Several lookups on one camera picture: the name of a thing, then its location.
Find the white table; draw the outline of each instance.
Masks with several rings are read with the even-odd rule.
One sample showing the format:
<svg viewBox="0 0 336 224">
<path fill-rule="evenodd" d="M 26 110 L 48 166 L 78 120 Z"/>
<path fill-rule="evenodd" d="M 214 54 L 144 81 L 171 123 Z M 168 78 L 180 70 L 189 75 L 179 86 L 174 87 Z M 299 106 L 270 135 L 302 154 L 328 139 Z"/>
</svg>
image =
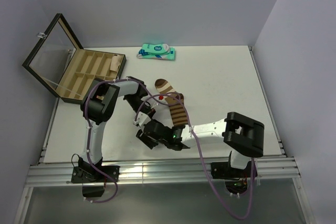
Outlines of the white table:
<svg viewBox="0 0 336 224">
<path fill-rule="evenodd" d="M 166 79 L 184 94 L 192 124 L 204 124 L 235 111 L 265 125 L 264 155 L 281 155 L 264 95 L 247 46 L 175 47 L 176 60 L 137 59 L 138 47 L 95 48 L 127 56 L 122 77 L 143 80 L 157 93 L 154 83 Z M 197 158 L 196 147 L 180 152 L 157 146 L 150 150 L 135 135 L 134 112 L 121 98 L 107 122 L 102 153 L 104 160 L 143 161 L 151 159 Z M 156 108 L 156 119 L 172 126 L 169 109 Z M 73 153 L 81 154 L 86 138 L 86 122 L 79 105 L 60 101 L 50 131 L 45 163 L 69 162 Z M 202 145 L 205 157 L 228 157 L 224 143 Z"/>
</svg>

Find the transparent lid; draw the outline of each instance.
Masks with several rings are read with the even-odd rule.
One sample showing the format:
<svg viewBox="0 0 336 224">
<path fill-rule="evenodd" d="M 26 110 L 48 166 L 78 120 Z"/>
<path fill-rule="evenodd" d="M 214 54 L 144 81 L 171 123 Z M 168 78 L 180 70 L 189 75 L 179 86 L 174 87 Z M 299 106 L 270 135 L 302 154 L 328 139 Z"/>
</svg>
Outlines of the transparent lid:
<svg viewBox="0 0 336 224">
<path fill-rule="evenodd" d="M 60 97 L 60 81 L 76 50 L 82 49 L 62 14 L 57 14 L 23 66 L 50 92 Z"/>
</svg>

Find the purple cable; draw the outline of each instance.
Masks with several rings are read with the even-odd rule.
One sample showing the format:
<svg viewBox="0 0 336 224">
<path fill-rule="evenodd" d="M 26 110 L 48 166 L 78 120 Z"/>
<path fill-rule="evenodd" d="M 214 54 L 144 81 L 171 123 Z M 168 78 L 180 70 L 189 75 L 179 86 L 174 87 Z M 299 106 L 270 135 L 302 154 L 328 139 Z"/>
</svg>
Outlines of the purple cable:
<svg viewBox="0 0 336 224">
<path fill-rule="evenodd" d="M 146 98 L 146 99 L 142 102 L 142 104 L 140 105 L 140 107 L 139 107 L 139 109 L 138 109 L 138 111 L 137 111 L 137 113 L 136 113 L 136 115 L 135 115 L 135 119 L 134 119 L 135 121 L 138 119 L 138 115 L 139 115 L 139 113 L 140 113 L 141 108 L 142 108 L 142 107 L 145 105 L 145 103 L 146 103 L 148 100 L 150 100 L 150 99 L 153 99 L 154 101 L 156 101 L 156 102 L 159 103 L 159 104 L 162 104 L 162 105 L 168 105 L 168 104 L 166 104 L 166 103 L 163 103 L 163 102 L 161 102 L 161 101 L 155 99 L 155 97 L 159 97 L 159 96 L 170 97 L 170 98 L 176 100 L 176 104 L 179 103 L 179 104 L 182 106 L 182 108 L 183 108 L 183 110 L 185 111 L 186 116 L 187 116 L 188 126 L 189 126 L 190 129 L 191 129 L 191 133 L 192 133 L 193 136 L 195 137 L 195 141 L 196 141 L 196 145 L 197 145 L 198 153 L 199 153 L 199 156 L 200 156 L 199 158 L 200 158 L 201 163 L 202 163 L 203 171 L 204 171 L 204 174 L 205 174 L 205 176 L 206 176 L 206 179 L 208 180 L 208 182 L 209 182 L 209 184 L 210 184 L 210 187 L 211 187 L 212 191 L 214 192 L 215 196 L 218 198 L 218 200 L 219 200 L 219 202 L 222 204 L 222 206 L 226 209 L 226 211 L 227 211 L 233 218 L 235 218 L 235 219 L 237 219 L 237 220 L 245 220 L 245 219 L 248 217 L 249 213 L 250 213 L 251 205 L 252 205 L 253 182 L 254 182 L 254 178 L 255 178 L 255 173 L 254 173 L 254 169 L 255 169 L 254 158 L 251 159 L 252 165 L 251 165 L 251 174 L 250 174 L 250 176 L 251 176 L 252 179 L 251 179 L 251 185 L 249 186 L 249 192 L 250 192 L 250 194 L 249 194 L 248 207 L 247 207 L 247 211 L 246 211 L 245 215 L 241 217 L 241 216 L 238 216 L 238 215 L 236 215 L 235 213 L 233 213 L 233 211 L 226 205 L 226 203 L 222 200 L 221 196 L 220 196 L 219 193 L 217 192 L 217 190 L 216 190 L 214 184 L 212 183 L 211 178 L 210 178 L 210 176 L 209 176 L 209 174 L 208 174 L 208 172 L 207 172 L 207 169 L 206 169 L 206 164 L 205 164 L 205 161 L 204 161 L 204 158 L 203 158 L 203 155 L 202 155 L 202 150 L 201 150 L 201 145 L 199 144 L 199 139 L 198 139 L 197 135 L 195 134 L 195 132 L 193 131 L 193 129 L 191 128 L 191 123 L 190 123 L 190 117 L 189 117 L 189 114 L 188 114 L 188 112 L 187 112 L 187 110 L 186 110 L 184 104 L 183 104 L 182 101 L 180 100 L 180 98 L 178 99 L 178 98 L 172 96 L 172 95 L 171 95 L 172 93 L 152 95 L 152 94 L 149 92 L 149 90 L 145 87 L 145 85 L 143 85 L 143 84 L 140 83 L 139 81 L 136 81 L 136 80 L 134 80 L 134 79 L 122 79 L 122 80 L 102 81 L 102 82 L 99 82 L 99 83 L 96 84 L 96 85 L 93 87 L 93 89 L 90 91 L 90 93 L 89 93 L 89 95 L 88 95 L 88 100 L 90 100 L 90 99 L 92 98 L 92 95 L 94 94 L 94 92 L 96 91 L 96 89 L 98 88 L 99 85 L 102 85 L 102 84 L 104 84 L 104 83 L 118 83 L 118 82 L 124 82 L 124 81 L 135 81 L 135 82 L 138 83 L 140 86 L 142 86 L 142 87 L 146 90 L 146 92 L 149 94 L 149 96 L 150 96 L 150 97 Z M 87 141 L 87 150 L 88 150 L 89 147 L 90 147 L 90 133 L 91 133 L 91 127 L 92 127 L 92 124 L 91 124 L 91 122 L 90 122 L 90 120 L 89 120 L 89 118 L 88 118 L 88 102 L 85 103 L 84 116 L 85 116 L 85 119 L 88 121 L 88 124 L 89 124 L 89 134 L 88 134 L 88 141 Z M 110 198 L 108 198 L 108 199 L 106 199 L 106 200 L 101 200 L 101 201 L 99 201 L 99 200 L 92 200 L 92 201 L 91 201 L 91 200 L 89 200 L 89 199 L 87 199 L 87 200 L 88 200 L 88 201 L 91 201 L 91 202 L 94 202 L 94 203 L 103 203 L 103 202 L 107 202 L 107 201 L 111 200 L 111 199 L 117 194 L 117 191 L 118 191 L 118 185 L 117 185 L 117 182 L 114 181 L 114 179 L 111 178 L 109 175 L 107 175 L 106 173 L 102 172 L 101 170 L 99 170 L 98 168 L 96 168 L 96 167 L 93 165 L 89 153 L 87 153 L 87 158 L 88 158 L 88 161 L 89 161 L 90 165 L 91 165 L 96 171 L 98 171 L 98 172 L 101 173 L 102 175 L 106 176 L 106 177 L 107 177 L 108 179 L 110 179 L 111 181 L 113 181 L 114 184 L 115 184 L 115 186 L 116 186 L 116 187 L 115 187 L 116 189 L 115 189 L 114 194 L 113 194 Z"/>
</svg>

